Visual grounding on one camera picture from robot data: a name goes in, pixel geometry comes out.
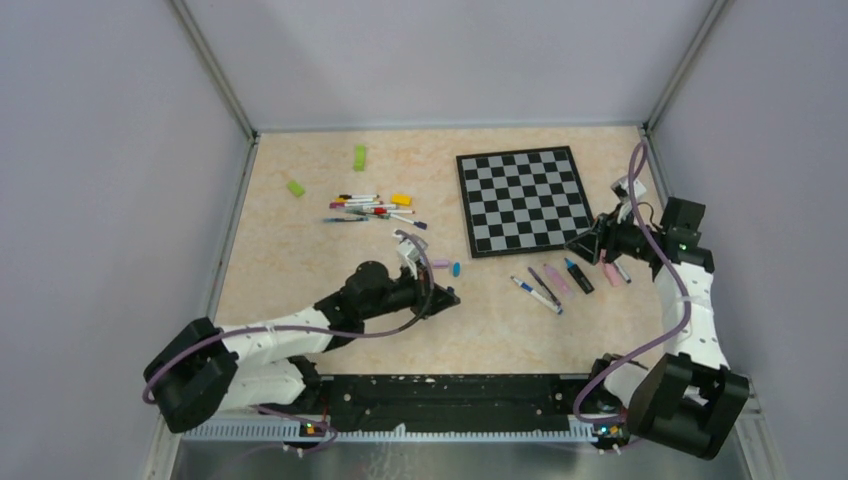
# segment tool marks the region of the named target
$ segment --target gray wall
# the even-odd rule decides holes
[[[244,154],[166,2],[2,2],[0,478],[140,476]]]
[[[641,122],[710,0],[189,0],[262,129]]]
[[[707,205],[721,341],[795,478],[845,478],[847,23],[844,0],[736,2],[658,133],[674,191]]]

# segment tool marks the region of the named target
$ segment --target floor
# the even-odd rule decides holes
[[[461,263],[459,278],[440,270],[436,281],[453,286],[462,304],[400,335],[357,340],[315,355],[320,372],[587,372],[604,353],[627,353],[661,333],[647,266],[624,259],[633,283],[613,288],[600,267],[578,260],[596,290],[565,301],[565,314],[555,316],[509,275],[532,282],[528,266],[563,267],[565,252],[472,260],[455,157],[569,145],[597,214],[615,207],[609,185],[625,174],[638,141],[635,127],[263,134],[216,323],[248,324],[299,311],[340,288],[366,260],[397,272],[397,242],[391,232],[411,225],[394,220],[325,224],[321,218],[328,216],[327,205],[339,193],[403,193],[413,198],[416,213],[410,217],[429,225],[416,231],[430,244],[428,254]],[[367,147],[364,172],[352,169],[357,144]],[[302,197],[286,189],[291,179],[305,188]],[[641,180],[649,190],[646,200],[658,207],[647,168]],[[409,318],[411,313],[403,311],[372,319],[366,331],[390,329]],[[653,365],[659,353],[649,352],[640,360]]]

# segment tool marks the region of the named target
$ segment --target black marker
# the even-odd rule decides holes
[[[567,267],[568,273],[571,274],[577,282],[577,285],[579,285],[580,289],[583,290],[583,293],[592,293],[595,291],[595,287],[592,286],[592,282],[586,278],[583,270],[580,270],[580,267],[578,267],[576,263],[566,258],[565,266]]]

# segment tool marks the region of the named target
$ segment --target robotic arm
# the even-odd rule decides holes
[[[427,248],[420,238],[416,242]],[[293,315],[221,328],[208,318],[191,322],[144,370],[144,379],[150,382],[186,349],[223,337],[182,359],[155,382],[151,393],[168,428],[174,433],[191,430],[219,410],[308,401],[305,397],[314,394],[308,387],[320,383],[320,376],[301,355],[333,350],[353,340],[324,330],[369,336],[363,334],[365,320],[410,308],[415,319],[400,331],[460,303],[451,290],[435,284],[430,290],[423,252],[409,238],[400,242],[397,253],[403,264],[397,279],[389,278],[382,264],[365,262],[339,291]]]
[[[749,385],[746,378],[730,371],[716,337],[710,302],[715,267],[712,252],[698,246],[705,207],[669,198],[660,225],[651,232],[686,285],[689,296],[684,298],[668,267],[633,223],[627,178],[612,189],[621,203],[612,213],[600,215],[568,248],[592,264],[610,263],[622,254],[647,262],[662,303],[664,330],[678,327],[684,301],[690,302],[691,316],[689,324],[665,342],[666,353],[652,370],[626,363],[611,372],[603,385],[628,409],[631,433],[711,459],[745,406]],[[638,180],[633,190],[637,198],[646,191]],[[606,355],[597,360],[593,376],[617,358]]]

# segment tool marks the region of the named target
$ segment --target pile of markers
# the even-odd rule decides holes
[[[586,274],[583,273],[583,270],[581,270],[576,263],[566,258],[565,266],[566,271],[571,275],[574,281],[577,282],[577,285],[580,287],[580,290],[583,290],[583,293],[589,294],[595,291],[595,287],[592,285],[592,282],[589,281],[589,279],[586,277]],[[612,262],[609,264],[602,263],[601,268],[604,269],[604,274],[607,276],[607,279],[609,279],[610,284],[614,287],[621,285],[620,280],[622,279],[626,283],[631,282],[630,275],[627,274],[627,272],[618,262]],[[568,286],[568,283],[566,283],[565,279],[562,278],[562,275],[559,274],[559,271],[557,271],[556,268],[545,264],[544,270],[545,274],[548,276],[548,279],[550,279],[550,281],[553,282],[554,285],[556,285],[559,291],[561,291],[566,297],[571,298],[574,296],[574,291],[571,290],[571,288]],[[533,287],[523,282],[522,280],[516,278],[514,275],[511,275],[509,278],[511,278],[516,285],[524,289],[539,303],[541,303],[557,315],[562,315],[562,302],[560,302],[559,298],[557,298],[553,290],[551,290],[545,284],[545,282],[542,280],[542,277],[540,277],[539,274],[536,273],[536,271],[533,270],[532,267],[527,267],[527,271],[530,272],[530,275],[533,277],[534,280],[536,280],[539,286],[542,287],[542,290],[544,290],[547,295],[539,293]]]
[[[411,220],[401,215],[414,214],[415,210],[400,208],[410,206],[412,200],[406,195],[392,195],[392,202],[385,203],[377,194],[341,194],[330,203],[330,209],[336,212],[352,215],[350,217],[325,218],[326,223],[366,222],[371,218],[381,220],[399,220],[414,225],[421,230],[427,229],[427,224]]]

